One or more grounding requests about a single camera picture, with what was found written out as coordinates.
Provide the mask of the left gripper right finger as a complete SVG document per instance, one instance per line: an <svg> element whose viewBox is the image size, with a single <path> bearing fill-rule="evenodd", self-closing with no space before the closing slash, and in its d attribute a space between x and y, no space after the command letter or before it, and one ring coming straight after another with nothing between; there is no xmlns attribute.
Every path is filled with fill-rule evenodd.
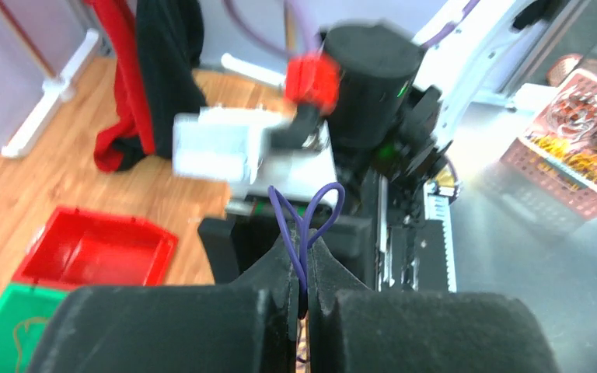
<svg viewBox="0 0 597 373"><path fill-rule="evenodd" d="M377 292L324 243L308 253L314 372L557 372L536 317L491 293Z"/></svg>

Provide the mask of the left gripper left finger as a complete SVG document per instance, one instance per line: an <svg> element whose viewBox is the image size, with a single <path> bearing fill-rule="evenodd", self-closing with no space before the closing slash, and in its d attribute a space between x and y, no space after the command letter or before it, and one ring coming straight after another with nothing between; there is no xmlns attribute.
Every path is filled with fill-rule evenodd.
<svg viewBox="0 0 597 373"><path fill-rule="evenodd" d="M228 284L78 288L28 371L293 372L297 290L281 239Z"/></svg>

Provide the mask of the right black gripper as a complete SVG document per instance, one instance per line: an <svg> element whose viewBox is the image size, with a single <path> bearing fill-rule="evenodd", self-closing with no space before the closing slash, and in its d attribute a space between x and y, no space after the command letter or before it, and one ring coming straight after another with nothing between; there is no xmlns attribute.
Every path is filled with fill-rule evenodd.
<svg viewBox="0 0 597 373"><path fill-rule="evenodd" d="M234 281L279 236L277 221L270 215L205 218L197 231L216 284ZM376 225L372 218L341 215L323 239L343 266L370 288L375 287Z"/></svg>

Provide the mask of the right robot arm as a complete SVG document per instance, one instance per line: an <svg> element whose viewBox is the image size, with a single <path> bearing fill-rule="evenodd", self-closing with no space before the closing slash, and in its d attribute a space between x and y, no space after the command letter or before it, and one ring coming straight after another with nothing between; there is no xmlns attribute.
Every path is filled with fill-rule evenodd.
<svg viewBox="0 0 597 373"><path fill-rule="evenodd" d="M276 89L290 117L207 107L176 120L173 167L191 134L232 196L198 228L213 278L234 281L283 230L301 257L299 226L322 231L333 256L377 291L457 289L450 202L435 178L449 167L456 125L497 60L562 1L449 1L416 36L385 20L349 19L309 38L279 73L225 53L222 68Z"/></svg>

